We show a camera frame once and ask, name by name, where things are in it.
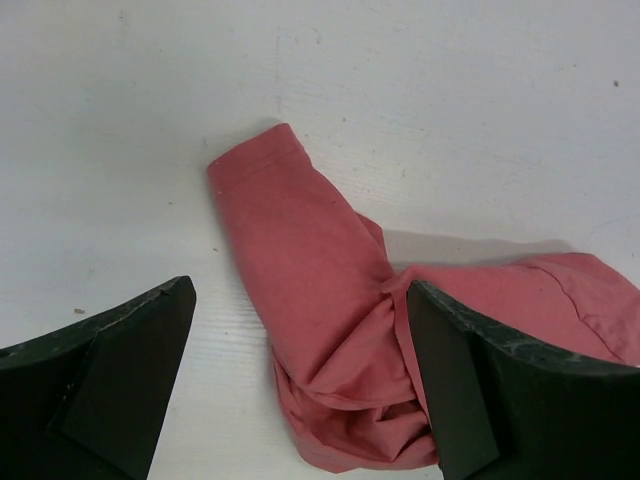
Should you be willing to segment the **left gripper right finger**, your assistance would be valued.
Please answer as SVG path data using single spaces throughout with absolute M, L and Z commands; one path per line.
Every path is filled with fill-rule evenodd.
M 447 479 L 635 479 L 639 371 L 545 343 L 416 281 L 407 293 Z

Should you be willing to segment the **pink t shirt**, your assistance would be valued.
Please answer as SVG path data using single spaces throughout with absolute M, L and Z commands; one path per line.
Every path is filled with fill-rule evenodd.
M 315 467 L 439 466 L 409 326 L 416 281 L 545 343 L 638 369 L 639 291 L 593 255 L 395 270 L 382 229 L 312 166 L 283 123 L 207 173 L 267 332 L 281 411 Z

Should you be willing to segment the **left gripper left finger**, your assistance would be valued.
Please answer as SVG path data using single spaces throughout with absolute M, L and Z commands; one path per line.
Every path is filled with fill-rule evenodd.
M 147 478 L 195 305 L 180 276 L 3 348 L 2 478 Z

